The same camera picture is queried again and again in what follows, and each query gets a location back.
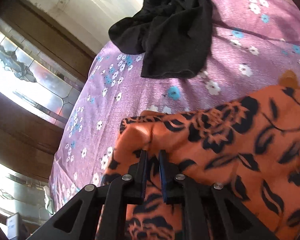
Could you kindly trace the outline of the orange black floral garment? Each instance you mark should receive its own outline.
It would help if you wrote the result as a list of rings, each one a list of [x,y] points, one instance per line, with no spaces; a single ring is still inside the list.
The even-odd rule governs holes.
[[[299,236],[300,85],[293,71],[215,108],[123,119],[102,183],[148,153],[145,201],[128,207],[123,239],[181,238],[181,207],[162,199],[162,150],[196,182],[223,184],[279,239]]]

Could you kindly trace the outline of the brown wooden door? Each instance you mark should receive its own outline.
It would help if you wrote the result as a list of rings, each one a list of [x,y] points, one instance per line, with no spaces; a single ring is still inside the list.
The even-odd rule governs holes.
[[[84,85],[95,54],[47,13],[27,0],[13,0],[0,20],[10,25]],[[0,163],[47,181],[58,149],[60,128],[0,92]]]

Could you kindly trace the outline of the leaded glass door panel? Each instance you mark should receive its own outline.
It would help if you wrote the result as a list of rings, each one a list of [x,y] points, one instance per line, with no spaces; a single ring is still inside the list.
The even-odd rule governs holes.
[[[0,20],[0,92],[32,114],[66,130],[78,129],[75,103],[83,83]]]

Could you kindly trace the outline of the black crumpled garment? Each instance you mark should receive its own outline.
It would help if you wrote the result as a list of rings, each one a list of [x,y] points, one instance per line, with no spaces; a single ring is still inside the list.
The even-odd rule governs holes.
[[[108,31],[119,50],[143,55],[141,77],[190,79],[206,63],[212,43],[210,0],[144,0],[139,12]]]

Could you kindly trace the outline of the purple floral bed sheet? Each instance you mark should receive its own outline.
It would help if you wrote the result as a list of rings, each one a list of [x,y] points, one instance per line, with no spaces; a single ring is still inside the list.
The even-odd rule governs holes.
[[[141,77],[143,55],[106,44],[64,128],[47,196],[60,209],[87,184],[100,185],[120,122],[215,107],[275,84],[286,70],[300,81],[300,11],[286,0],[211,0],[211,54],[191,79]]]

